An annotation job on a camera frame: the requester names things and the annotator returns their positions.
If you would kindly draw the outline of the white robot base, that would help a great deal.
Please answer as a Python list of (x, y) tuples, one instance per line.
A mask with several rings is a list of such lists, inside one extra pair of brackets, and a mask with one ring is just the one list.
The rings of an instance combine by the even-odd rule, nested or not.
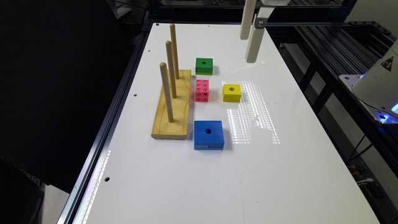
[(362, 75), (340, 75), (375, 122), (397, 124), (397, 42)]

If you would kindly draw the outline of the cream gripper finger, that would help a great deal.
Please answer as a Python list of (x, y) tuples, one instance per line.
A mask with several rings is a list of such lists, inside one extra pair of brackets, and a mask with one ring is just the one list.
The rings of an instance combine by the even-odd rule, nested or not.
[(247, 40), (249, 38), (255, 6), (256, 6), (256, 0), (246, 0), (243, 9), (241, 29), (239, 35), (241, 40)]
[(262, 38), (265, 33), (265, 26), (271, 16), (274, 7), (264, 6), (259, 9), (259, 13), (254, 16), (254, 21), (249, 34), (248, 47), (246, 49), (246, 62), (254, 63), (257, 60)]

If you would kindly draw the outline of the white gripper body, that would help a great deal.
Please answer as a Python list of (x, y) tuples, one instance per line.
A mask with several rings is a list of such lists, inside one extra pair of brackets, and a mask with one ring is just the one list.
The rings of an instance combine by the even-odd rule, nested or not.
[(289, 0), (261, 0), (261, 2), (265, 6), (286, 6)]

